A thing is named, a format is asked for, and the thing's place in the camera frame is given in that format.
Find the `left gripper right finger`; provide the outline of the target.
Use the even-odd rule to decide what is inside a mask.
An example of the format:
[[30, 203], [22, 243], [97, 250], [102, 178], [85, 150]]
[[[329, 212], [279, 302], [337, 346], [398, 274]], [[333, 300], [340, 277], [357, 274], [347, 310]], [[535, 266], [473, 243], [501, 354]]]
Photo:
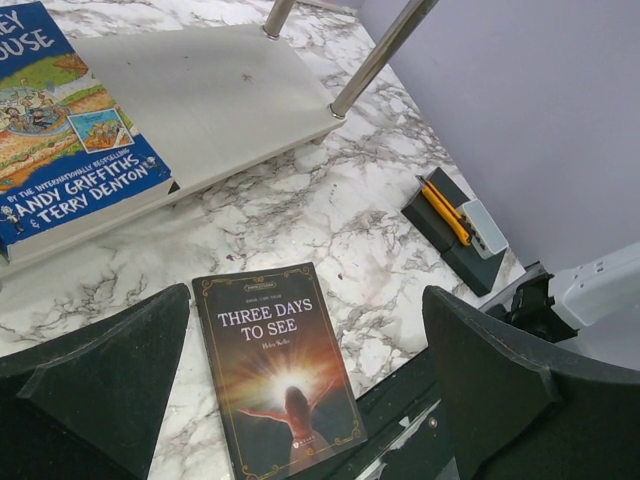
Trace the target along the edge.
[[636, 479], [639, 373], [423, 291], [428, 350], [463, 479]]

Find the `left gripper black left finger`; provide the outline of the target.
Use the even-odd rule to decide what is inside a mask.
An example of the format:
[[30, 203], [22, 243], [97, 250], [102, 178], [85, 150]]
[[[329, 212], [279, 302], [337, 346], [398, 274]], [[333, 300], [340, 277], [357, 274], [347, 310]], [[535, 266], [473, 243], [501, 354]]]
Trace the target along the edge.
[[176, 284], [2, 357], [2, 478], [147, 478], [189, 315]]

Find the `thin dark patterned book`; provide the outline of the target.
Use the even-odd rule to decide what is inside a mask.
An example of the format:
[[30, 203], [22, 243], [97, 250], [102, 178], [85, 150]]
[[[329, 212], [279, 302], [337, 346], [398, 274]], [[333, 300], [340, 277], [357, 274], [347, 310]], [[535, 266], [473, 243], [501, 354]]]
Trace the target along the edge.
[[312, 263], [192, 288], [235, 478], [287, 479], [366, 442]]

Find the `blue 91-Storey Treehouse book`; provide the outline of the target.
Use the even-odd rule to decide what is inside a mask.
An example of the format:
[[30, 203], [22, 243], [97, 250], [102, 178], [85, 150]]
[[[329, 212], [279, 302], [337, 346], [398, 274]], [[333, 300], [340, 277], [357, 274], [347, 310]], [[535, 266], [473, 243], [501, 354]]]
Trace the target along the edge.
[[44, 4], [2, 7], [2, 257], [94, 232], [177, 188]]

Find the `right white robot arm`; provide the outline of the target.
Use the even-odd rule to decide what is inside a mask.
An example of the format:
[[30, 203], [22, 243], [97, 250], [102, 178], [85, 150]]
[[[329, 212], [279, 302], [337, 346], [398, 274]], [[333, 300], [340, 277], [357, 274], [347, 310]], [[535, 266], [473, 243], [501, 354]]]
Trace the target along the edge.
[[550, 343], [639, 304], [639, 244], [577, 267], [543, 272], [517, 287], [500, 319]]

